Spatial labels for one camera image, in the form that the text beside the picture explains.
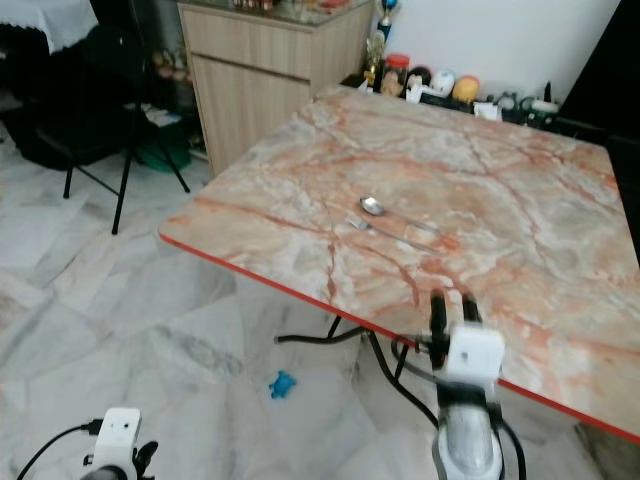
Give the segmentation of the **black metal table legs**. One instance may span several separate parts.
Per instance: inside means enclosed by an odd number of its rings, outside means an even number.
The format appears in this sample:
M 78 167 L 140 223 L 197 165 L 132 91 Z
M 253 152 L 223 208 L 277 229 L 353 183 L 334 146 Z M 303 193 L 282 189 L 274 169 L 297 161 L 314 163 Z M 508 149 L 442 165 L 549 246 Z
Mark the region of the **black metal table legs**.
M 438 426 L 440 425 L 438 416 L 436 416 L 433 410 L 428 407 L 428 404 L 422 402 L 421 399 L 419 397 L 416 397 L 410 389 L 404 387 L 401 381 L 403 371 L 406 370 L 408 366 L 407 356 L 408 352 L 410 352 L 410 349 L 413 347 L 413 343 L 410 342 L 406 344 L 403 342 L 398 342 L 398 340 L 392 340 L 392 343 L 390 343 L 390 352 L 392 352 L 392 358 L 396 360 L 396 369 L 392 369 L 388 362 L 388 357 L 385 356 L 384 349 L 383 347 L 381 347 L 378 334 L 372 332 L 372 330 L 366 328 L 366 326 L 360 325 L 353 326 L 353 328 L 347 330 L 347 332 L 338 334 L 337 329 L 342 321 L 343 317 L 335 314 L 332 324 L 330 324 L 328 333 L 326 333 L 325 337 L 292 334 L 276 335 L 276 337 L 274 338 L 274 342 L 296 342 L 314 344 L 314 346 L 332 346 L 332 344 L 346 342 L 346 340 L 351 340 L 356 337 L 364 338 L 366 342 L 369 343 L 369 346 L 372 349 L 372 353 L 374 353 L 375 361 L 378 362 L 381 374 L 383 374 L 384 378 L 387 379 L 388 383 L 392 385 L 392 387 L 396 389 L 402 397 L 406 398 L 407 401 L 410 402 L 417 411 L 420 411 L 422 415 L 424 415 L 426 419 L 428 419 L 430 424 L 434 426 L 434 428 L 438 428 Z

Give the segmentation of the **silver metal fork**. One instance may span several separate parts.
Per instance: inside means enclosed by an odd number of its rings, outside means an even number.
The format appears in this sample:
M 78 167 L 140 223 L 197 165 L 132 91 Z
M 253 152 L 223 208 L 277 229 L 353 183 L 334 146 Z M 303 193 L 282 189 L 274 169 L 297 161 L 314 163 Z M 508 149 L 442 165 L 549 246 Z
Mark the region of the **silver metal fork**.
M 370 230 L 370 232 L 379 234 L 379 236 L 388 237 L 390 239 L 394 239 L 394 241 L 398 241 L 403 244 L 408 244 L 408 246 L 416 248 L 416 250 L 433 253 L 433 255 L 439 255 L 439 252 L 435 251 L 434 248 L 425 246 L 425 244 L 420 244 L 419 242 L 413 242 L 411 241 L 411 239 L 406 239 L 401 236 L 396 236 L 396 234 L 390 233 L 388 232 L 388 230 L 383 230 L 383 229 L 380 229 L 379 227 L 375 227 L 375 225 L 369 223 L 369 221 L 365 221 L 364 219 L 361 219 L 361 218 L 356 218 L 356 216 L 351 216 L 351 218 L 347 218 L 347 221 L 349 224 L 352 225 L 352 227 L 355 227 L 357 229 Z

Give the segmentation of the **silver metal spoon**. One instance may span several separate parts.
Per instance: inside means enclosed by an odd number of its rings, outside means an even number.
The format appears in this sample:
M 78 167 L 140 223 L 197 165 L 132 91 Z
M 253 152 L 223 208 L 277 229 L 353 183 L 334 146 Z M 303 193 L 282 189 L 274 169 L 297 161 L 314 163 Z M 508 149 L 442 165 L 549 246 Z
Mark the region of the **silver metal spoon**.
M 426 232 L 436 234 L 436 236 L 439 236 L 440 234 L 438 229 L 436 229 L 435 227 L 430 227 L 429 224 L 412 219 L 411 216 L 401 214 L 401 212 L 389 210 L 388 207 L 385 207 L 383 204 L 381 204 L 378 198 L 365 196 L 361 197 L 360 201 L 358 202 L 360 202 L 361 209 L 367 212 L 367 214 L 374 216 L 393 216 L 393 218 L 399 218 L 401 220 L 407 221 L 407 223 L 412 225 L 412 227 L 426 230 Z

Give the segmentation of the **small blue toy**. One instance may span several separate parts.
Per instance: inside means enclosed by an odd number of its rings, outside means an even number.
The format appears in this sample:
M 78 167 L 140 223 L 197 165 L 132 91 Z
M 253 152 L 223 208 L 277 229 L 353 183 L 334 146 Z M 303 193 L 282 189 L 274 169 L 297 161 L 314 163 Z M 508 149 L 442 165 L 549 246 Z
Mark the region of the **small blue toy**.
M 275 378 L 270 381 L 268 385 L 269 398 L 273 401 L 282 401 L 287 398 L 289 393 L 298 385 L 296 376 L 289 374 L 288 371 L 278 370 L 276 371 Z

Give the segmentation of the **round orange figurine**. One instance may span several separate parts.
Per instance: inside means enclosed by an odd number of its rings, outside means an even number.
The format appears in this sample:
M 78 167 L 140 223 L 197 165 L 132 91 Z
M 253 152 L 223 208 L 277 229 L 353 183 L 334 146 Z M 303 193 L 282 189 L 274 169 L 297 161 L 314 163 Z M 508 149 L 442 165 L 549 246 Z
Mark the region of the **round orange figurine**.
M 454 81 L 451 97 L 456 102 L 471 104 L 479 93 L 480 82 L 475 76 L 460 76 Z

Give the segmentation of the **round white figurine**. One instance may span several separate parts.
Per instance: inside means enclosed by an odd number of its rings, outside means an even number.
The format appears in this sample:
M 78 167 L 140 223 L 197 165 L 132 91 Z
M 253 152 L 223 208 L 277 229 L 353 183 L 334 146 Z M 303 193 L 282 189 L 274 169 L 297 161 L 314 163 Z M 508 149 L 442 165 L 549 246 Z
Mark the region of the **round white figurine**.
M 448 69 L 435 70 L 431 74 L 431 81 L 429 84 L 429 92 L 431 95 L 439 97 L 451 96 L 454 88 L 454 83 L 457 81 L 457 74 Z

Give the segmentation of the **red lid jar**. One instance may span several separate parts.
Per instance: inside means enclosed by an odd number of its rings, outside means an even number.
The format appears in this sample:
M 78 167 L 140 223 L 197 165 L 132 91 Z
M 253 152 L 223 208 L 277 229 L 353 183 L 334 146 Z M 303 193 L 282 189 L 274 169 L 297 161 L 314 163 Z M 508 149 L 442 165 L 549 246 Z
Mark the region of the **red lid jar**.
M 406 90 L 404 84 L 407 81 L 408 68 L 410 68 L 410 56 L 402 52 L 390 52 L 385 56 L 379 83 L 381 95 L 393 97 L 393 99 L 402 97 Z

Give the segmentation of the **gold and blue trophy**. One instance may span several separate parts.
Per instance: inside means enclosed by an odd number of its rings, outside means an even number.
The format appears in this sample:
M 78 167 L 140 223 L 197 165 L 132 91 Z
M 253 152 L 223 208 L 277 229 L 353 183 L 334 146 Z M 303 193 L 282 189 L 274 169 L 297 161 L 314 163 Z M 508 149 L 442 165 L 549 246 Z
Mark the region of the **gold and blue trophy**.
M 381 72 L 383 72 L 387 41 L 392 28 L 393 17 L 401 0 L 376 0 L 378 14 L 370 36 L 366 38 L 364 77 L 370 90 L 378 91 Z

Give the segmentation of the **tall black furniture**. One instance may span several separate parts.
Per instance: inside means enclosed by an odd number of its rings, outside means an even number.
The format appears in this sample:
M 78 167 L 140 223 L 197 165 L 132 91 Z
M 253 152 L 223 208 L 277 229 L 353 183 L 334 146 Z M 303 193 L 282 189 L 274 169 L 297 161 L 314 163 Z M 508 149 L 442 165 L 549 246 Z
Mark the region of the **tall black furniture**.
M 640 142 L 640 0 L 621 0 L 559 116 Z

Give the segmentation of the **black folding chair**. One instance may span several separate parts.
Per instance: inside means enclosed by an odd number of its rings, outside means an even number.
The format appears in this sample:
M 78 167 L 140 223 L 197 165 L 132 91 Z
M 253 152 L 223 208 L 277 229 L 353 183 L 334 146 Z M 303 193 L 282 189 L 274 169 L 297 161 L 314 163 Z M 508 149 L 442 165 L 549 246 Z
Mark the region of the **black folding chair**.
M 58 160 L 65 173 L 61 197 L 70 197 L 76 173 L 116 197 L 111 234 L 118 234 L 131 168 L 138 147 L 166 138 L 169 129 L 148 118 L 152 97 L 150 55 L 127 28 L 99 24 L 79 42 L 79 59 L 58 81 L 52 99 L 27 108 L 28 132 Z M 191 192 L 180 169 L 168 159 L 184 192 Z

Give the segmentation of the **light wooden cabinet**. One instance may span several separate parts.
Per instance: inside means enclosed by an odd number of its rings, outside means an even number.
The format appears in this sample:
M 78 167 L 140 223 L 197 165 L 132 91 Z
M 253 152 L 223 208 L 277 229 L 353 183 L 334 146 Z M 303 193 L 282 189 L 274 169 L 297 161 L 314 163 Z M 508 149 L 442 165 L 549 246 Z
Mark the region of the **light wooden cabinet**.
M 361 67 L 372 0 L 177 0 L 198 119 L 218 177 Z

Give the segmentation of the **green plastic basin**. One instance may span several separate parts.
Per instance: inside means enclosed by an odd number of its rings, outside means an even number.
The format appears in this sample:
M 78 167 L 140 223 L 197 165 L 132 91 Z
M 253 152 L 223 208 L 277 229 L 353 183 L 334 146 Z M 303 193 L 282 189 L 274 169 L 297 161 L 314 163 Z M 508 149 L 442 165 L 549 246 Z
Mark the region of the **green plastic basin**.
M 206 160 L 204 154 L 193 148 L 191 138 L 183 136 L 148 140 L 138 147 L 138 154 L 141 156 L 141 165 L 161 173 L 172 173 L 168 159 L 173 160 L 180 170 L 186 169 L 195 160 Z

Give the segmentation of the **white lace tablecloth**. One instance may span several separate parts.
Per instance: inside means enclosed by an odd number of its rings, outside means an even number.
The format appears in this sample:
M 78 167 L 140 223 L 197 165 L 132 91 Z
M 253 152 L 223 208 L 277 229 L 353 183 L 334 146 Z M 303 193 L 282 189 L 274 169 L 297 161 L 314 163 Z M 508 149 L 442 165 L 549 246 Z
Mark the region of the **white lace tablecloth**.
M 0 23 L 38 29 L 58 52 L 87 38 L 99 19 L 90 0 L 0 0 Z

